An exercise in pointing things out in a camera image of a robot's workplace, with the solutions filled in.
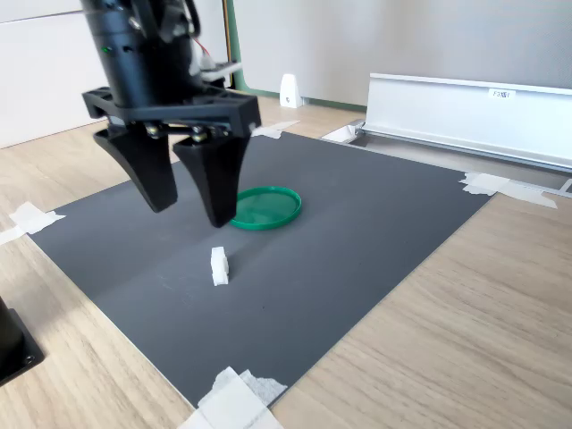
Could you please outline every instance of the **green plastic lid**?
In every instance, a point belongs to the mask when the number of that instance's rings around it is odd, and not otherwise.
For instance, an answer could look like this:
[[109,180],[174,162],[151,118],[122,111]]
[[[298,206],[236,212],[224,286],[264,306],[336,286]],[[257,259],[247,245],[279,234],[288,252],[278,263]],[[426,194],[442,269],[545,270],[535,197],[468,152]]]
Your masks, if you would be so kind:
[[231,224],[262,231],[292,222],[300,213],[302,198],[291,189],[266,186],[241,192]]

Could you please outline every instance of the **white label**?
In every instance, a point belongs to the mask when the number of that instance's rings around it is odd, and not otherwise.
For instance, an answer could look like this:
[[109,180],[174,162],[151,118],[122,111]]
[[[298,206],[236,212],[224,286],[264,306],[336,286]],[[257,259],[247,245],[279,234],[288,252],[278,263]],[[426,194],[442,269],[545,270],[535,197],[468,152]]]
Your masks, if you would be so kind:
[[516,96],[517,92],[509,89],[489,89],[489,98],[495,98],[497,100],[512,100]]

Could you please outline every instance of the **wooden surface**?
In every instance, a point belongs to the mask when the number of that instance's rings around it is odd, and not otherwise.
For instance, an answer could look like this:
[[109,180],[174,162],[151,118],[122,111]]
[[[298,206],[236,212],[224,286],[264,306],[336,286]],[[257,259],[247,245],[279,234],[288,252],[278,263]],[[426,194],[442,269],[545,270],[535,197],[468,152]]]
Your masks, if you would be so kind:
[[[363,117],[260,105],[309,137]],[[0,151],[0,231],[26,200],[52,210],[127,179],[92,141],[103,126]],[[572,427],[572,200],[551,198],[494,197],[286,393],[283,426]],[[3,429],[175,428],[192,412],[28,237],[0,247],[0,295],[46,352],[0,388]]]

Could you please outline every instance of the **masking tape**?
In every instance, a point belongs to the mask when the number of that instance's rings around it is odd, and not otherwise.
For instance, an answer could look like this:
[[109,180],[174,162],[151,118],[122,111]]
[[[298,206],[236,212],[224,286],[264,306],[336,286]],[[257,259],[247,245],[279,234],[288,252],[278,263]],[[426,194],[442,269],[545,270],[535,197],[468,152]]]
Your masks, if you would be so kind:
[[572,186],[572,179],[568,179],[560,188],[560,192],[568,192],[568,189]]
[[282,130],[298,123],[299,121],[289,121],[289,122],[278,122],[270,127],[259,127],[252,131],[252,137],[255,136],[267,136],[271,139],[279,139],[282,135]]
[[463,190],[471,194],[486,194],[491,196],[496,192],[500,192],[507,197],[521,201],[557,208],[556,203],[545,197],[541,189],[530,188],[526,185],[515,183],[510,179],[493,176],[491,174],[466,172],[465,176],[465,179],[459,182],[465,183],[466,187],[463,188]]
[[267,406],[285,390],[274,379],[237,375],[228,367],[179,429],[282,429]]
[[26,233],[35,234],[42,231],[64,217],[55,212],[44,213],[27,201],[19,206],[14,213],[10,214],[10,218],[16,223],[16,226],[10,230],[0,232],[0,245],[16,240]]

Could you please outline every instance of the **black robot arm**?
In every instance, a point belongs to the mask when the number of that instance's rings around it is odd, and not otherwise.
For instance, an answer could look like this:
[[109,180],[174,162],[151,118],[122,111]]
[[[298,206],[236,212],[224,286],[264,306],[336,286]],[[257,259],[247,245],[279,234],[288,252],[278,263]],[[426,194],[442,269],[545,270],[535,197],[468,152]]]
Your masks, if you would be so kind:
[[211,224],[225,225],[236,214],[250,134],[261,124],[256,97],[200,79],[192,55],[200,21],[192,0],[82,3],[109,82],[83,94],[92,118],[109,119],[96,143],[160,212],[177,200],[168,135],[188,135],[173,151],[197,184]]

